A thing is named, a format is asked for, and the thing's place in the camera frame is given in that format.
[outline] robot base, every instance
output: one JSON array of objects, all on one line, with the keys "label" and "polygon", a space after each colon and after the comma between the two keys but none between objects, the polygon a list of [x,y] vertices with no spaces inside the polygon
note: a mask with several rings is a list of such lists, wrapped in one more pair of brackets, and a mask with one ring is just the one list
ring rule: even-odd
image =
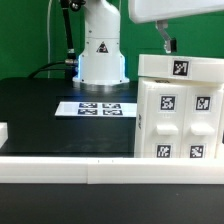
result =
[{"label": "robot base", "polygon": [[114,85],[87,84],[87,83],[77,82],[77,81],[73,80],[73,87],[88,90],[88,91],[112,92],[112,91],[118,91],[118,90],[122,90],[122,89],[128,89],[129,88],[129,80],[127,82],[114,84]]}]

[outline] black cable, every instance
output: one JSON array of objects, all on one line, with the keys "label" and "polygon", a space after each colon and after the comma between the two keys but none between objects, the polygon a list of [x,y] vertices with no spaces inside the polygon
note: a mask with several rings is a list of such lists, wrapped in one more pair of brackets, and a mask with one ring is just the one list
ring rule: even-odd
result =
[{"label": "black cable", "polygon": [[61,65],[61,64],[65,64],[65,62],[64,62],[64,61],[56,61],[56,62],[48,63],[48,64],[46,64],[46,65],[40,67],[40,68],[37,69],[36,71],[30,73],[30,74],[28,75],[28,78],[29,78],[29,79],[34,78],[34,77],[35,77],[41,70],[43,70],[43,69],[45,69],[45,68],[51,67],[51,66],[53,66],[53,65]]}]

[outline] white platform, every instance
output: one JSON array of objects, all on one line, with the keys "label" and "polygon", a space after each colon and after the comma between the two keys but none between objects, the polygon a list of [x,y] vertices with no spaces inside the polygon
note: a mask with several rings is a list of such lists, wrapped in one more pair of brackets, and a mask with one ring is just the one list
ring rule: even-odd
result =
[{"label": "white platform", "polygon": [[0,183],[224,184],[223,160],[0,157]]}]

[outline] cable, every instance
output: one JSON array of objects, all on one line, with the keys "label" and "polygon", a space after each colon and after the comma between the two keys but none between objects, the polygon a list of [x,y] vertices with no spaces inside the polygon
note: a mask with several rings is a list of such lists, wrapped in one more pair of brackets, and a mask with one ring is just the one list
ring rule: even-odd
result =
[{"label": "cable", "polygon": [[48,46],[48,63],[51,62],[51,33],[50,33],[50,22],[51,22],[51,8],[53,0],[49,0],[48,11],[47,11],[47,46]]},{"label": "cable", "polygon": [[32,79],[32,78],[34,78],[39,72],[41,72],[42,70],[44,70],[44,69],[46,69],[46,68],[49,68],[49,67],[51,67],[51,66],[53,66],[53,65],[61,65],[61,64],[65,64],[65,62],[64,62],[64,61],[56,61],[56,62],[48,63],[48,64],[46,64],[46,65],[40,67],[40,68],[37,69],[36,71],[30,73],[30,74],[28,75],[28,78],[29,78],[29,79]]}]

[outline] warning label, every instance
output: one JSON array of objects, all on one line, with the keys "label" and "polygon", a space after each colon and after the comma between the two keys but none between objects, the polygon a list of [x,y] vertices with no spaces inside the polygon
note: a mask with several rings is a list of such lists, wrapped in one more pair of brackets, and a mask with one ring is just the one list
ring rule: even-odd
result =
[{"label": "warning label", "polygon": [[96,51],[97,53],[109,53],[106,47],[106,44],[104,42],[101,43],[99,48]]}]

